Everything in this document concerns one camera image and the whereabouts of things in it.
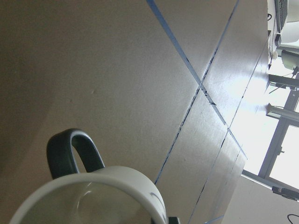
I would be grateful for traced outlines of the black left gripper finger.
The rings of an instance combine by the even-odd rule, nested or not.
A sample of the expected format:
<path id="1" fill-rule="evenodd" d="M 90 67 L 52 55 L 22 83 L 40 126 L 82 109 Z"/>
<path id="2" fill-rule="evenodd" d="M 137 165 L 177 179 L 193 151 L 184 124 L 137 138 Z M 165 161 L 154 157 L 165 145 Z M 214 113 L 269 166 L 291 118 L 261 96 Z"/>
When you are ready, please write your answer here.
<path id="1" fill-rule="evenodd" d="M 178 217 L 168 217 L 168 224 L 180 224 Z"/>

